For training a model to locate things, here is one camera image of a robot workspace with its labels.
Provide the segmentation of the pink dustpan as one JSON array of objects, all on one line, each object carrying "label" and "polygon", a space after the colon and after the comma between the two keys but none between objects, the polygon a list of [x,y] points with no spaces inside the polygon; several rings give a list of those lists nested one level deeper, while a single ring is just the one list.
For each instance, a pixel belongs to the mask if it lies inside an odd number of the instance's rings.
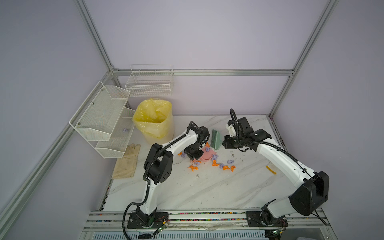
[{"label": "pink dustpan", "polygon": [[208,162],[212,159],[213,155],[216,155],[217,153],[214,151],[214,149],[205,146],[202,148],[202,151],[204,152],[203,155],[199,158],[201,162]]}]

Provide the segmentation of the green hand brush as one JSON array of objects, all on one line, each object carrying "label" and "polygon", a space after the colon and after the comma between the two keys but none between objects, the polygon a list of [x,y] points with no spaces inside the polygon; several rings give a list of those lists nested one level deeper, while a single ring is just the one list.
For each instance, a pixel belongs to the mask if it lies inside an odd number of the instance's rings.
[{"label": "green hand brush", "polygon": [[219,150],[222,145],[221,141],[221,133],[218,130],[212,129],[212,135],[211,135],[211,148],[215,150]]}]

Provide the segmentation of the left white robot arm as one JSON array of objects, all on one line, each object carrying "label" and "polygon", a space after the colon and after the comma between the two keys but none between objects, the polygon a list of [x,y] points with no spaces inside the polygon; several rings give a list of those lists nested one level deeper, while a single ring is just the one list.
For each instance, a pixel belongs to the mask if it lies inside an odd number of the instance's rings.
[{"label": "left white robot arm", "polygon": [[165,182],[172,173],[174,155],[184,153],[190,160],[198,160],[204,154],[203,146],[210,138],[208,128],[198,127],[191,121],[187,129],[175,139],[165,143],[155,143],[151,146],[144,164],[143,180],[146,190],[136,214],[145,228],[155,221],[157,210],[156,188]]}]

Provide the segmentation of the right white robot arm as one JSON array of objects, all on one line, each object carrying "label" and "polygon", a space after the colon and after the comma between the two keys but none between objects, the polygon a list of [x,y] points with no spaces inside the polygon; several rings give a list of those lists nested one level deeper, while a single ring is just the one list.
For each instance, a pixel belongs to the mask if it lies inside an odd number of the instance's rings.
[{"label": "right white robot arm", "polygon": [[280,200],[272,200],[262,207],[260,222],[264,226],[276,224],[283,216],[299,213],[309,216],[328,200],[329,176],[316,172],[288,153],[263,129],[253,130],[247,118],[232,116],[227,123],[225,149],[241,152],[253,150],[267,158],[293,184],[296,191]]}]

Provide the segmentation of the orange purple scraps centre left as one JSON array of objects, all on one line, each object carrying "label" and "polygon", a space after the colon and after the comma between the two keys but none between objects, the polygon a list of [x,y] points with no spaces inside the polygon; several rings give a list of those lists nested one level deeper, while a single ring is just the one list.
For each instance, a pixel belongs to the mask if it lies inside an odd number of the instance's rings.
[{"label": "orange purple scraps centre left", "polygon": [[180,156],[181,158],[190,160],[190,166],[188,167],[188,169],[190,169],[192,172],[194,170],[198,170],[199,165],[202,163],[200,160],[196,160],[196,159],[191,160],[184,152],[180,152],[178,156]]}]

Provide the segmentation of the orange purple scrap pile centre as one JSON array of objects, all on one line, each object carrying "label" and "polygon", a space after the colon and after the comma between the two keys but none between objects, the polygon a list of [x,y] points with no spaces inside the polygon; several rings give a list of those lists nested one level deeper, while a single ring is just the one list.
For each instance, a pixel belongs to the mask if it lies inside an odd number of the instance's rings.
[{"label": "orange purple scrap pile centre", "polygon": [[236,169],[236,166],[234,165],[234,161],[228,160],[226,163],[223,163],[223,162],[220,162],[218,160],[218,157],[219,157],[219,155],[217,153],[216,155],[213,155],[212,159],[208,162],[210,162],[213,167],[218,167],[223,171],[229,170],[229,171],[233,172]]}]

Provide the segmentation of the yellow strip on table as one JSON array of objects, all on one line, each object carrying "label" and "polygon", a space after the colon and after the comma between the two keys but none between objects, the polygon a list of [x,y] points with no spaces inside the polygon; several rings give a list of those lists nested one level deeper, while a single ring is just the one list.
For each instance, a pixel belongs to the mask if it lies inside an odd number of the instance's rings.
[{"label": "yellow strip on table", "polygon": [[277,173],[276,173],[273,169],[271,169],[269,166],[266,166],[266,168],[267,168],[272,174],[277,175]]}]

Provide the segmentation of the beige trash bin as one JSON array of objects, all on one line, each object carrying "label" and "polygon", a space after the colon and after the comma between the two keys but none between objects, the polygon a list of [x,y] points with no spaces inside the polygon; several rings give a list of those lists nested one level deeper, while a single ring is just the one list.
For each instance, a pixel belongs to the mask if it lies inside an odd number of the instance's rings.
[{"label": "beige trash bin", "polygon": [[175,133],[172,104],[160,99],[148,99],[141,103],[143,109],[142,133],[150,144],[164,144]]}]

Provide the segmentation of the yellow plastic bin liner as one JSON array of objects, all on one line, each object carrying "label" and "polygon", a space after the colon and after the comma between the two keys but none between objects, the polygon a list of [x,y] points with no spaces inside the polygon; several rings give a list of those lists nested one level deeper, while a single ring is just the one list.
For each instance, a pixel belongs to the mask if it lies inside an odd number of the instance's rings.
[{"label": "yellow plastic bin liner", "polygon": [[146,137],[160,140],[173,135],[172,103],[161,99],[145,100],[138,105],[133,122]]}]

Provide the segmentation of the cream fabric glove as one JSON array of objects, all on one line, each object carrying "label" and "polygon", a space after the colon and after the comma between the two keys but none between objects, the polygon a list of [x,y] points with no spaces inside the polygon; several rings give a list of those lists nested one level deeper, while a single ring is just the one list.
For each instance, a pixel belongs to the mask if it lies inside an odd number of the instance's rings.
[{"label": "cream fabric glove", "polygon": [[124,156],[117,159],[112,180],[132,178],[135,174],[141,145],[128,145]]}]

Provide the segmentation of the white mesh lower shelf basket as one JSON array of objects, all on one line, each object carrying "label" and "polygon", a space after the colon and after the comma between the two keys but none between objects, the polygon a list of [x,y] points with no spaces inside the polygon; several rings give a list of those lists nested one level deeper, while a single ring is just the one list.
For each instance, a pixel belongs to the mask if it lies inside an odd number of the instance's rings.
[{"label": "white mesh lower shelf basket", "polygon": [[[124,156],[135,128],[134,114],[135,110],[124,108],[109,141],[97,143],[96,151],[104,159],[119,159]],[[123,129],[130,129],[130,131],[124,133]]]}]

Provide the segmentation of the white mesh shelf basket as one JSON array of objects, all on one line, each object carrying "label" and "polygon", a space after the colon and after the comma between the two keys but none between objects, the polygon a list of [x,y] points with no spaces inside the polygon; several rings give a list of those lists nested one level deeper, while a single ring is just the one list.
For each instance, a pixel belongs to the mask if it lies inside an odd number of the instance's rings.
[{"label": "white mesh shelf basket", "polygon": [[[124,156],[135,128],[134,114],[135,110],[124,108],[109,141],[97,143],[96,151],[104,159],[119,159]],[[130,131],[124,133],[123,129],[130,129]]]},{"label": "white mesh shelf basket", "polygon": [[69,121],[88,142],[107,142],[125,108],[130,92],[99,82]]}]

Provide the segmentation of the white mesh upper shelf basket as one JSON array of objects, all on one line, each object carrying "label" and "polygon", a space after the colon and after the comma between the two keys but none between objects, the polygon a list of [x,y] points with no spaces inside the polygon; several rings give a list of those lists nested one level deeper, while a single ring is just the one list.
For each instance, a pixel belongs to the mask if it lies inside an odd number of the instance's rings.
[{"label": "white mesh upper shelf basket", "polygon": [[125,108],[130,92],[99,82],[69,121],[88,142],[107,142]]}]

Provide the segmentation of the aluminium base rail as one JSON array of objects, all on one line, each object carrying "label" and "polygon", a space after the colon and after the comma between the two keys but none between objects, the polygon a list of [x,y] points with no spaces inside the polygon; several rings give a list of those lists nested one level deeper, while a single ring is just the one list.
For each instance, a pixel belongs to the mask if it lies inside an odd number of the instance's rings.
[{"label": "aluminium base rail", "polygon": [[321,209],[309,217],[289,214],[267,227],[256,210],[169,211],[145,228],[136,212],[91,212],[81,240],[336,240]]}]

